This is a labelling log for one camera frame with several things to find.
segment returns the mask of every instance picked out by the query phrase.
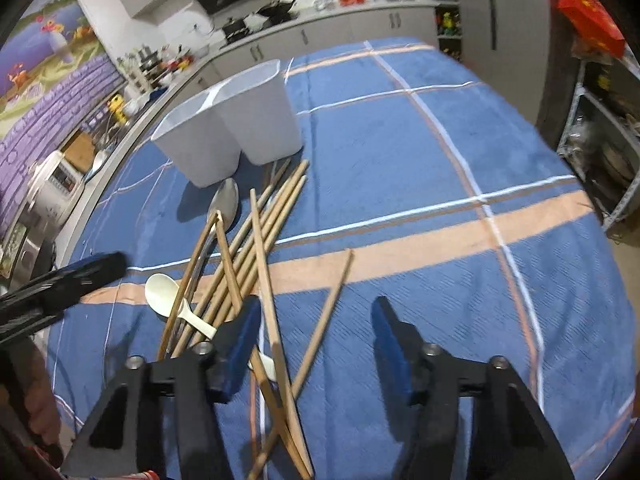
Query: blue tablecloth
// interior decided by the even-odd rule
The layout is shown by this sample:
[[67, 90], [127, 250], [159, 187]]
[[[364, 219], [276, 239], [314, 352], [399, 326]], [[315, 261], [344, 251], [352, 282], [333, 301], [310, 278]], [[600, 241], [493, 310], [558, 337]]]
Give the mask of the blue tablecloth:
[[[310, 160], [270, 254], [292, 376], [340, 251], [355, 249], [298, 401], [317, 478], [389, 478], [411, 433], [415, 414], [383, 402], [370, 325], [378, 295], [455, 356], [507, 356], [576, 478], [596, 478], [628, 430], [635, 322], [608, 241], [567, 167], [473, 73], [411, 38], [295, 58], [285, 77]], [[242, 160], [235, 177], [244, 219], [265, 170]], [[67, 423], [81, 425], [128, 355], [155, 358], [163, 322], [145, 306], [143, 283], [153, 272], [181, 277], [214, 188], [193, 187], [148, 137], [111, 181], [72, 261], [121, 250], [132, 267], [50, 332], [49, 370]], [[206, 274], [217, 262], [214, 254]], [[255, 382], [247, 376], [218, 413], [243, 478], [269, 426]], [[467, 434], [469, 420], [463, 403]], [[281, 447], [266, 470], [295, 476]]]

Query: chopstick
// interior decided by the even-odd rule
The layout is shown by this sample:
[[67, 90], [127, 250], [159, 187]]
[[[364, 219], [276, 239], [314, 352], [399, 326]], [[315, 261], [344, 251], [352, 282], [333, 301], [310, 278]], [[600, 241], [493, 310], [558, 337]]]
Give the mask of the chopstick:
[[[334, 312], [335, 304], [337, 303], [338, 296], [340, 295], [340, 290], [344, 285], [344, 282], [347, 279], [347, 275], [349, 274], [349, 269], [351, 268], [351, 261], [353, 260], [353, 251], [351, 249], [347, 249], [344, 266], [342, 268], [342, 272], [340, 274], [340, 278], [335, 283], [329, 295], [326, 297], [324, 301], [324, 306], [322, 307], [322, 313], [320, 314], [320, 318], [318, 320], [318, 324], [311, 335], [311, 339], [309, 340], [309, 345], [306, 347], [306, 352], [304, 357], [302, 358], [302, 364], [300, 365], [300, 370], [296, 374], [296, 379], [293, 381], [291, 385], [291, 392], [293, 394], [293, 398], [297, 399], [300, 391], [302, 390], [302, 386], [305, 384], [306, 377], [309, 374], [309, 370], [311, 370], [311, 366], [316, 358], [316, 354], [318, 353], [318, 349], [320, 348], [320, 344], [322, 342], [322, 338], [324, 337], [324, 333], [326, 331], [326, 327], [329, 323], [329, 319], [331, 314]], [[278, 432], [275, 430], [271, 430], [269, 432], [269, 436], [267, 437], [260, 453], [255, 459], [254, 466], [252, 467], [249, 475], [247, 476], [247, 480], [257, 480], [260, 476], [262, 468], [266, 464], [269, 459], [269, 455], [275, 445], [278, 443]]]
[[191, 275], [193, 274], [193, 269], [198, 260], [198, 256], [204, 247], [205, 242], [207, 241], [207, 237], [209, 236], [209, 232], [213, 227], [213, 224], [217, 223], [218, 216], [211, 215], [210, 218], [207, 218], [207, 222], [204, 226], [204, 229], [200, 233], [200, 238], [196, 243], [196, 246], [193, 248], [193, 253], [191, 253], [191, 259], [187, 264], [187, 269], [184, 271], [184, 276], [180, 281], [180, 286], [178, 287], [178, 292], [175, 295], [174, 304], [171, 307], [171, 312], [169, 313], [169, 318], [166, 320], [166, 325], [164, 326], [164, 330], [162, 331], [162, 337], [160, 338], [160, 346], [158, 348], [158, 361], [165, 358], [166, 349], [169, 345], [169, 339], [174, 332], [175, 322], [178, 319], [178, 313], [180, 312], [180, 304], [182, 303], [182, 298], [184, 297], [184, 292], [187, 289], [187, 285], [189, 284], [189, 280], [191, 279]]
[[[271, 232], [274, 232], [274, 230], [277, 230], [274, 236], [277, 236], [277, 234], [280, 232], [280, 229], [284, 225], [284, 222], [289, 215], [288, 212], [284, 215], [282, 214], [282, 212], [286, 210], [287, 207], [289, 208], [289, 212], [290, 209], [293, 208], [293, 203], [289, 205], [290, 198], [296, 193], [300, 193], [299, 191], [296, 191], [296, 189], [299, 185], [300, 187], [302, 187], [302, 184], [300, 184], [300, 182], [306, 178], [302, 176], [302, 173], [306, 170], [308, 164], [308, 160], [303, 160], [302, 162], [300, 162], [296, 171], [292, 175], [290, 175], [286, 182], [283, 184], [283, 187], [280, 189], [276, 196], [276, 200], [271, 203], [268, 211], [263, 215], [263, 236], [267, 237], [271, 234]], [[242, 248], [242, 251], [238, 254], [234, 262], [234, 270], [236, 272], [236, 275], [238, 276], [238, 283], [244, 295], [247, 295], [248, 292], [244, 291], [243, 284], [247, 280], [247, 277], [251, 274], [251, 269], [254, 261], [254, 235], [251, 234], [247, 239], [246, 244]], [[221, 283], [213, 297], [213, 300], [211, 301], [211, 304], [202, 316], [202, 319], [205, 322], [212, 324], [216, 328], [225, 322], [226, 317], [231, 310], [231, 298], [226, 294], [226, 292], [226, 283]], [[202, 334], [196, 333], [191, 339], [191, 345], [199, 343], [203, 340], [204, 337], [202, 336]]]
[[[260, 222], [258, 220], [257, 223], [258, 234], [260, 231]], [[234, 264], [231, 261], [231, 254], [229, 252], [229, 247], [226, 243], [225, 231], [220, 225], [220, 222], [216, 224], [216, 232], [218, 234], [218, 245], [220, 246], [220, 254], [222, 256], [222, 266], [225, 270], [226, 282], [229, 286], [229, 293], [231, 295], [231, 301], [233, 303], [234, 312], [237, 315], [242, 308], [242, 295], [240, 293], [240, 288], [238, 286], [238, 281], [236, 280], [236, 274], [234, 272]], [[302, 457], [300, 456], [299, 450], [296, 447], [293, 438], [290, 434], [289, 428], [287, 427], [287, 422], [285, 418], [284, 412], [280, 409], [278, 405], [278, 401], [276, 400], [275, 394], [271, 389], [271, 383], [267, 378], [267, 372], [264, 369], [264, 365], [262, 364], [262, 359], [260, 358], [260, 352], [257, 347], [254, 347], [254, 351], [251, 354], [251, 358], [249, 359], [251, 366], [254, 370], [255, 378], [258, 381], [260, 386], [260, 391], [262, 392], [262, 396], [264, 397], [264, 402], [267, 404], [267, 407], [271, 413], [271, 417], [273, 419], [273, 423], [276, 427], [276, 431], [282, 436], [282, 441], [291, 456], [291, 459], [296, 466], [296, 469], [300, 473], [300, 476], [304, 479], [311, 478], [311, 474], [309, 469], [306, 467]]]
[[[275, 176], [273, 177], [269, 185], [264, 189], [264, 191], [260, 195], [260, 200], [258, 200], [258, 207], [263, 208], [263, 206], [267, 203], [267, 200], [273, 193], [273, 190], [276, 184], [280, 181], [280, 179], [282, 178], [282, 175], [287, 170], [287, 167], [289, 166], [290, 162], [291, 162], [291, 159], [288, 158], [280, 166], [280, 169], [277, 171], [277, 173], [275, 174]], [[242, 242], [244, 241], [244, 239], [246, 238], [247, 234], [251, 229], [251, 225], [252, 225], [251, 218], [247, 217], [244, 220], [244, 223], [242, 224], [242, 226], [240, 227], [238, 233], [234, 237], [233, 241], [231, 242], [231, 245], [229, 247], [229, 251], [231, 255], [234, 255], [238, 252], [240, 245], [242, 244]], [[209, 283], [207, 290], [204, 292], [203, 297], [200, 298], [200, 301], [198, 302], [196, 307], [193, 309], [193, 313], [196, 316], [202, 316], [202, 314], [204, 313], [207, 307], [207, 304], [209, 303], [209, 301], [211, 301], [211, 298], [213, 297], [216, 287], [222, 280], [223, 275], [224, 275], [224, 272], [223, 272], [222, 266], [218, 266], [218, 268], [216, 268], [215, 272], [213, 273], [211, 282]], [[180, 355], [184, 351], [184, 349], [187, 348], [187, 344], [192, 334], [193, 334], [193, 328], [191, 327], [191, 325], [186, 325], [184, 327], [183, 332], [180, 334], [180, 338], [178, 339], [178, 343], [175, 346], [174, 351], [172, 352], [172, 357], [178, 357], [178, 355]]]
[[291, 436], [293, 437], [296, 447], [305, 462], [306, 469], [312, 473], [313, 466], [306, 448], [305, 438], [300, 425], [300, 416], [296, 407], [296, 401], [293, 399], [291, 392], [291, 382], [289, 372], [287, 371], [287, 362], [282, 349], [282, 341], [280, 339], [280, 329], [278, 327], [278, 318], [276, 316], [276, 307], [273, 302], [273, 291], [271, 290], [271, 280], [269, 277], [269, 267], [267, 265], [267, 256], [264, 251], [264, 243], [262, 241], [262, 230], [260, 228], [260, 215], [258, 212], [258, 203], [255, 197], [255, 189], [250, 191], [251, 201], [251, 218], [254, 224], [254, 245], [255, 256], [258, 266], [258, 276], [260, 278], [260, 292], [262, 293], [262, 307], [264, 317], [269, 333], [271, 343], [271, 354], [276, 367], [276, 379], [278, 381], [278, 389], [282, 398], [282, 405], [287, 416]]

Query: blue gripper pad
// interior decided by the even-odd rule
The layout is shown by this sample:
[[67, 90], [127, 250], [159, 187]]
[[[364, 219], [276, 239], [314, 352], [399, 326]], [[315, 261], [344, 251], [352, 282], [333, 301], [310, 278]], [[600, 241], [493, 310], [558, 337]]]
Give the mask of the blue gripper pad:
[[209, 387], [217, 391], [220, 402], [229, 402], [240, 388], [254, 350], [262, 317], [260, 300], [249, 295], [240, 314], [223, 323], [211, 342], [216, 351], [216, 365], [210, 370]]
[[424, 341], [416, 327], [401, 322], [384, 296], [371, 304], [371, 323], [376, 335], [376, 346], [381, 351], [393, 388], [407, 404], [413, 404], [418, 396], [415, 365], [421, 361]]

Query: cabinet handle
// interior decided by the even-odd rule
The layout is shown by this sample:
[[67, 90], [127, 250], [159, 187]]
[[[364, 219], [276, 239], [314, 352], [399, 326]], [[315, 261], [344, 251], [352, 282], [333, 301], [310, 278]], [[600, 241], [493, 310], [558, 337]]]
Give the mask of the cabinet handle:
[[489, 0], [489, 26], [491, 30], [491, 50], [498, 50], [498, 30], [495, 0]]

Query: rice cooker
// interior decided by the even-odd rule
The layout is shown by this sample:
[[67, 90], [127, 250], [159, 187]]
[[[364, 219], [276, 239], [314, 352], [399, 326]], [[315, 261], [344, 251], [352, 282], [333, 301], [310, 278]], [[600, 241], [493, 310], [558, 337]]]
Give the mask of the rice cooker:
[[36, 166], [27, 191], [28, 210], [56, 228], [61, 228], [71, 215], [84, 190], [82, 174], [62, 152], [51, 153]]

